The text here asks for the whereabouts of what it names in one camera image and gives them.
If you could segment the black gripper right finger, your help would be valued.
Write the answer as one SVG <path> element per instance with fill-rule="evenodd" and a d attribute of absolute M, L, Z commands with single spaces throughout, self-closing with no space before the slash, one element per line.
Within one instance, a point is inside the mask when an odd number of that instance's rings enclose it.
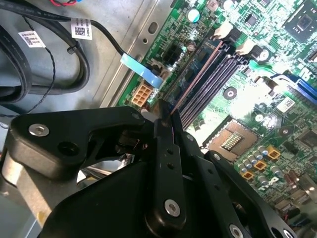
<path fill-rule="evenodd" d="M 180 113 L 171 114 L 181 155 L 197 189 L 200 231 L 212 238 L 295 238 L 297 235 L 215 151 L 203 154 L 184 131 Z"/>

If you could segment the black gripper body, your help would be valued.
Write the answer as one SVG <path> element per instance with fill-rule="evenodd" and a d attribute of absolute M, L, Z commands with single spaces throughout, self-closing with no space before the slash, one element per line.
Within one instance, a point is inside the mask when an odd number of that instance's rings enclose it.
<path fill-rule="evenodd" d="M 142 161 L 63 200 L 49 215 L 40 236 L 204 238 L 190 168 L 174 129 L 156 126 Z"/>

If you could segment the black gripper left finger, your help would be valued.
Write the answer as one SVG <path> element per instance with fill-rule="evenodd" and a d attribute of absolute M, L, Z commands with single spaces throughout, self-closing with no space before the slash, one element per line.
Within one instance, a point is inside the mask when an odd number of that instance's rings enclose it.
<path fill-rule="evenodd" d="M 132 107 L 115 107 L 14 119 L 9 155 L 23 168 L 18 190 L 35 212 L 40 204 L 36 197 L 41 196 L 49 207 L 46 223 L 58 204 L 83 190 L 76 184 L 80 169 L 125 154 L 135 156 L 131 164 L 142 161 L 155 127 L 173 129 L 167 102 L 160 101 L 155 114 L 158 119 L 149 121 Z"/>

